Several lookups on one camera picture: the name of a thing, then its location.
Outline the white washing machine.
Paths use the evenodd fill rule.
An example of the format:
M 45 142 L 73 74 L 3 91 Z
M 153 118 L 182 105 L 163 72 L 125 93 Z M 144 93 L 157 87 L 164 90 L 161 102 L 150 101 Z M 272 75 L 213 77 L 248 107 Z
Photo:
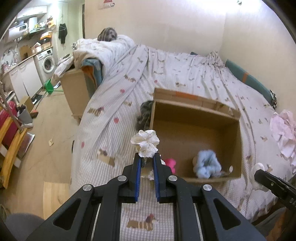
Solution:
M 52 78 L 56 64 L 53 57 L 53 48 L 43 50 L 34 56 L 35 66 L 41 80 L 42 85 L 45 85 L 46 81 Z

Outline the grey striped plush toy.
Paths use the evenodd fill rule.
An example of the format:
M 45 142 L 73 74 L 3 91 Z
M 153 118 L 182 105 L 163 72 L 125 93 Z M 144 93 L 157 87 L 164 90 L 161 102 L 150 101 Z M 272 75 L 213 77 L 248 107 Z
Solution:
M 108 27 L 102 30 L 97 37 L 98 41 L 111 42 L 117 39 L 117 32 L 114 28 Z

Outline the yellow wooden chair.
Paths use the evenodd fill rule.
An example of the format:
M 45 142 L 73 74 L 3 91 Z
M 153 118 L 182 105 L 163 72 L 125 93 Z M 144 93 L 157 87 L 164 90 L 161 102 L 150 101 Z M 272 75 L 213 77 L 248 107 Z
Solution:
M 13 119 L 11 117 L 7 118 L 4 124 L 1 127 L 1 144 L 4 136 L 9 130 L 10 125 L 12 124 Z M 26 133 L 28 132 L 27 128 L 24 128 L 22 131 L 17 131 L 11 145 L 5 155 L 4 162 L 1 168 L 1 185 L 3 188 L 7 189 L 9 184 L 9 179 L 11 175 L 11 170 L 16 160 L 17 153 L 21 147 L 21 144 L 25 138 Z

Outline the checkered dog-print bedsheet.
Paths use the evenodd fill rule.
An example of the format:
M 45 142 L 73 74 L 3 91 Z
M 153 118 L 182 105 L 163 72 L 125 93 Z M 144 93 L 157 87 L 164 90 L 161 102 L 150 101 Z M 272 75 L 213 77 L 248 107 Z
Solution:
M 241 112 L 241 177 L 216 183 L 214 188 L 250 221 L 267 214 L 276 197 L 253 189 L 252 167 L 269 165 L 274 175 L 286 181 L 295 172 L 271 134 L 273 107 L 238 80 L 215 52 L 204 57 L 137 45 L 116 54 L 83 114 L 75 138 L 70 192 L 87 183 L 104 185 L 132 163 L 135 148 L 130 140 L 137 133 L 140 106 L 152 99 L 155 88 L 217 100 Z

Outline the open brown cardboard box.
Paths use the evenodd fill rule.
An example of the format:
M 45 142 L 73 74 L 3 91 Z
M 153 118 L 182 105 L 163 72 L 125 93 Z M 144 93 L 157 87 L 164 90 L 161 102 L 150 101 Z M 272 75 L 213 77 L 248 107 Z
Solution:
M 218 183 L 241 177 L 240 111 L 216 100 L 161 88 L 154 90 L 150 128 L 156 131 L 161 158 L 176 160 L 176 175 L 189 183 Z M 193 172 L 199 151 L 213 150 L 228 177 L 200 179 Z

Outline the white kitchen cabinet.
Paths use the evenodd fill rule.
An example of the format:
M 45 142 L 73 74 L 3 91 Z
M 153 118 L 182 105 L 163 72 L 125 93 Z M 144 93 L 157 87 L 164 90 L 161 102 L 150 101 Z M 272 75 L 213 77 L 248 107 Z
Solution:
M 34 58 L 29 58 L 9 72 L 11 84 L 18 101 L 24 97 L 33 97 L 41 88 Z

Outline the teal bolster pillow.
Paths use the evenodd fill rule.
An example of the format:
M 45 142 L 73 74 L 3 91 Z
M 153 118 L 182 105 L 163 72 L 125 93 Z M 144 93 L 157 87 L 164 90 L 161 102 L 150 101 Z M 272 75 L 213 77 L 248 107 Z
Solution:
M 240 66 L 230 61 L 229 59 L 226 61 L 225 66 L 231 71 L 231 73 L 241 82 L 248 85 L 249 87 L 258 91 L 263 97 L 267 100 L 267 102 L 276 109 L 277 107 L 277 98 L 276 94 L 267 89 L 261 82 L 259 82 L 255 77 L 250 75 Z

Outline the black hanging garment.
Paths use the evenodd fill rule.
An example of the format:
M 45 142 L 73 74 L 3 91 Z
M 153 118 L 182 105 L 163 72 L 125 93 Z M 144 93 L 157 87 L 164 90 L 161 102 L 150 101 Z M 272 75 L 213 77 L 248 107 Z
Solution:
M 58 38 L 61 41 L 61 44 L 65 44 L 66 36 L 68 34 L 66 24 L 60 24 L 58 30 Z

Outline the green dustpan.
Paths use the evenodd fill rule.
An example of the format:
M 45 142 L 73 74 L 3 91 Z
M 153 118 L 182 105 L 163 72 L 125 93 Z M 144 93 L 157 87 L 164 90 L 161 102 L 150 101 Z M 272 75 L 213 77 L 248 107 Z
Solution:
M 58 90 L 58 88 L 53 87 L 53 85 L 51 84 L 51 80 L 48 79 L 45 84 L 44 84 L 44 88 L 46 90 L 46 92 L 48 94 L 52 94 L 53 92 L 63 92 L 63 90 Z

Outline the brown bedside cardboard box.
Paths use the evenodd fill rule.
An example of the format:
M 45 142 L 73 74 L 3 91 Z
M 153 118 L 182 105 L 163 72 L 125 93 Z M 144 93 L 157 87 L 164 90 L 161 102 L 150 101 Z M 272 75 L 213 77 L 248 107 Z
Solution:
M 96 84 L 80 69 L 66 71 L 60 81 L 72 116 L 80 123 L 85 108 L 96 91 Z

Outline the blue fluffy plush scrunchie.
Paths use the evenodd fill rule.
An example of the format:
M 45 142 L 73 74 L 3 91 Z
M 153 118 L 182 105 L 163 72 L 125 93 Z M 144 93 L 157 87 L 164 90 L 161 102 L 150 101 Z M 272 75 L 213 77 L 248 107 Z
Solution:
M 209 179 L 221 175 L 222 166 L 213 150 L 199 151 L 192 162 L 193 172 L 200 179 Z

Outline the pink rubber duck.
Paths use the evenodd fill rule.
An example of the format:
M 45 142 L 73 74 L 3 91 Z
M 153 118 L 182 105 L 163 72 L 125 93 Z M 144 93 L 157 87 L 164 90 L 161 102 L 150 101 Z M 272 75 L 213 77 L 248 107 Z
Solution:
M 177 163 L 176 160 L 169 158 L 169 159 L 165 159 L 164 162 L 165 162 L 166 166 L 170 167 L 171 172 L 173 174 L 175 174 L 176 173 L 176 163 Z

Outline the clear googly-eye toy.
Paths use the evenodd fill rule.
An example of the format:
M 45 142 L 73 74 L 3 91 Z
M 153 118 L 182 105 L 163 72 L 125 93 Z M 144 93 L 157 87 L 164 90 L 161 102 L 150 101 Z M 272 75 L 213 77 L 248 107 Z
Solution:
M 230 166 L 226 171 L 221 170 L 220 177 L 228 177 L 233 172 L 233 166 Z

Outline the dark striped cloth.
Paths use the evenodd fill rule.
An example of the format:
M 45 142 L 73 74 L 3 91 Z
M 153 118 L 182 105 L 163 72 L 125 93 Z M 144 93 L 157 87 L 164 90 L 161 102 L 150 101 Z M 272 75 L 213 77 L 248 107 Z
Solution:
M 151 113 L 153 101 L 146 101 L 140 106 L 140 115 L 137 117 L 136 129 L 140 130 L 148 130 L 151 122 Z

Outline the pink crumpled cloth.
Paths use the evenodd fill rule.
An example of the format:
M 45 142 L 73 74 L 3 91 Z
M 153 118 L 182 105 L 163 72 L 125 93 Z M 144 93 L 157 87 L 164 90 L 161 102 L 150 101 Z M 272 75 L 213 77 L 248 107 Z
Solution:
M 295 174 L 295 118 L 293 113 L 283 110 L 270 118 L 271 135 L 277 142 L 281 155 L 290 162 Z

